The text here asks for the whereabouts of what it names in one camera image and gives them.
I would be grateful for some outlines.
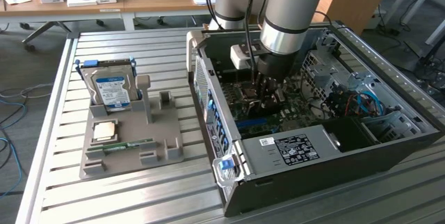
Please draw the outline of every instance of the hard drive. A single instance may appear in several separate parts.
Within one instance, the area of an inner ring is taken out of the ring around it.
[[[76,70],[84,80],[91,102],[104,104],[108,112],[126,110],[130,102],[140,99],[135,85],[134,58],[116,61],[76,60]]]

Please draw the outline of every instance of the sticker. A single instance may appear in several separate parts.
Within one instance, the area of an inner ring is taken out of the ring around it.
[[[269,137],[269,138],[265,138],[265,139],[259,139],[259,143],[262,144],[262,146],[275,144],[275,142],[273,140],[273,137]]]
[[[122,108],[130,105],[128,91],[123,88],[126,84],[124,77],[99,78],[96,83],[107,107]]]
[[[305,134],[275,140],[275,144],[289,166],[319,158]]]
[[[100,9],[100,12],[120,12],[120,9]]]

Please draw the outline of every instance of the power supply label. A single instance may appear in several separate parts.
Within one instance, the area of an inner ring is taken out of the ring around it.
[[[319,158],[305,134],[275,140],[275,145],[289,166]]]
[[[128,92],[123,88],[124,77],[99,78],[96,83],[101,100],[108,107],[120,108],[130,105]]]

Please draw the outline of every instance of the metal rail table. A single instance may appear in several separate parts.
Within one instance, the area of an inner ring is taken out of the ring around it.
[[[16,223],[424,224],[445,219],[444,140],[386,173],[224,218],[186,78],[188,30],[81,33],[67,40]],[[89,94],[72,63],[128,56],[138,73],[151,76],[150,93],[171,90],[176,97],[186,160],[80,180]]]

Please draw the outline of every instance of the gray carpet floor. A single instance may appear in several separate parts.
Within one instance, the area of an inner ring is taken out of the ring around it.
[[[394,0],[383,0],[382,8],[387,9]],[[401,6],[399,11],[394,16],[393,22],[386,26],[387,28],[399,28],[397,25],[398,17],[403,13],[406,2]],[[166,25],[156,24],[156,18],[139,19],[140,26],[136,29],[154,29],[154,28],[176,28],[192,27],[190,17],[166,17]],[[425,45],[424,41],[433,33],[436,27],[445,19],[445,11],[442,8],[433,4],[425,3],[421,10],[416,14],[409,26],[410,32],[402,31],[397,38],[401,41],[414,42],[426,51],[430,46]],[[198,25],[207,23],[210,16],[196,16]],[[96,25],[95,21],[81,21],[76,23],[67,23],[72,29],[79,29],[81,32],[95,31],[115,31],[123,30],[123,22],[118,19],[104,20],[105,27]],[[33,28],[39,27],[41,23],[31,23]],[[40,83],[53,82],[59,59],[64,46],[65,33],[59,27],[51,28],[40,37],[37,37],[32,44],[36,46],[37,51],[28,53],[21,45],[21,40],[31,33],[29,30],[23,30],[19,24],[11,24],[9,29],[0,34],[0,91],[12,88],[27,88]],[[381,36],[375,31],[365,31],[362,34],[363,39],[381,51],[397,44],[397,42],[387,37]],[[444,57],[445,47],[441,48],[438,55]],[[406,51],[406,46],[402,44],[383,53],[383,56],[395,63],[405,62],[408,59],[416,58],[416,55]],[[43,94],[49,91],[49,88],[43,88],[36,91],[36,94]],[[27,102],[28,113],[23,120],[17,122],[11,128],[7,128],[7,134],[13,141],[19,158],[25,171],[29,171],[33,151],[37,144],[41,123],[48,105],[48,97],[29,99]],[[11,102],[23,102],[24,98],[11,98]],[[4,119],[16,109],[16,106],[0,104],[0,120]],[[0,163],[5,160],[7,152],[0,153]],[[9,159],[8,164],[0,169],[0,192],[5,192],[17,180],[17,168],[13,162],[13,157]],[[27,177],[16,187],[15,191],[24,190]],[[15,222],[16,212],[19,210],[21,195],[9,195],[0,199],[0,223],[9,224]]]

